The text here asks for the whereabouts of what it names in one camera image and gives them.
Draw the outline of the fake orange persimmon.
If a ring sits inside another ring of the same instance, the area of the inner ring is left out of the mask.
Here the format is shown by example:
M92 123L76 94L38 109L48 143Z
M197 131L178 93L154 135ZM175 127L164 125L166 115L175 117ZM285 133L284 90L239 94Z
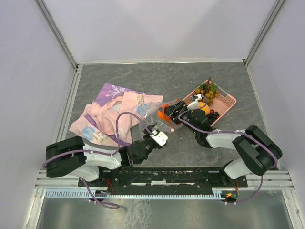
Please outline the fake orange persimmon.
M165 107L160 107L158 109L158 112L157 112L157 115L159 117L160 120L163 120L163 121L169 121L170 118L165 114Z

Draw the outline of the clear zip top bag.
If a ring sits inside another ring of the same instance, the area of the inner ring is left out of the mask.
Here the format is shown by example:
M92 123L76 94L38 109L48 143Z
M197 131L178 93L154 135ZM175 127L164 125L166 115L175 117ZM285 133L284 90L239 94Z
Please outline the clear zip top bag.
M146 126L154 125L154 129L163 131L167 134L173 134L176 129L182 127L182 124L176 124L165 112L172 112L172 106L180 102L176 99L170 102L149 102L142 117Z

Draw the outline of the fake peach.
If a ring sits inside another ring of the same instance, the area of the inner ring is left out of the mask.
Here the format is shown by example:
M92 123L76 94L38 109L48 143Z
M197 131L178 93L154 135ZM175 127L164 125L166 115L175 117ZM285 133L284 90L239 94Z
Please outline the fake peach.
M199 102L198 103L198 109L202 110L205 112L205 115L208 115L210 113L210 108L207 104L204 102Z

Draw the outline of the fake dark grape bunch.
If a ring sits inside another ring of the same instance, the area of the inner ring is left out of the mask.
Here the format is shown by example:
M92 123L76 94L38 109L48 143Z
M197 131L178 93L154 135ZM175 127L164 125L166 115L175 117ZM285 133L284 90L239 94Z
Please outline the fake dark grape bunch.
M210 112L207 117L210 123L214 123L220 117L220 115L218 112Z

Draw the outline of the fake brown longan bunch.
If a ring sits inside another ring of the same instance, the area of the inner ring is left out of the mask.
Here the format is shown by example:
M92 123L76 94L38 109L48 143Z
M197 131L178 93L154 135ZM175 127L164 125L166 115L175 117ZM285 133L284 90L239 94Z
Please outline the fake brown longan bunch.
M195 89L195 94L200 94L202 97L201 101L211 106L214 102L214 98L219 96L218 86L209 78L207 81L199 85Z

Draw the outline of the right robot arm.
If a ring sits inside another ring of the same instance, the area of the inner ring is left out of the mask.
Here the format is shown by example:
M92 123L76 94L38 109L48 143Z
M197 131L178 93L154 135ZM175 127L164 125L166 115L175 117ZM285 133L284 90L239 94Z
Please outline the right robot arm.
M183 124L195 133L197 143L206 148L236 150L239 159L228 162L219 174L219 182L229 187L237 178L256 174L263 176L277 166L282 150L259 127L252 125L245 130L224 131L214 129L212 121L218 118L204 103L186 105L184 101L166 104L161 114L169 123Z

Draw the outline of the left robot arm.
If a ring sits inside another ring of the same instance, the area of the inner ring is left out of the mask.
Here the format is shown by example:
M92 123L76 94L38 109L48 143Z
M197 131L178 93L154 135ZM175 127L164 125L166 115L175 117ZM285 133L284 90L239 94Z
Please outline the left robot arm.
M166 145L168 136L164 132L153 125L148 126L148 130L143 130L143 140L118 151L93 147L84 143L79 136L51 144L46 147L46 162L43 164L47 177L71 175L101 186L105 182L101 168L115 170L141 164L154 149Z

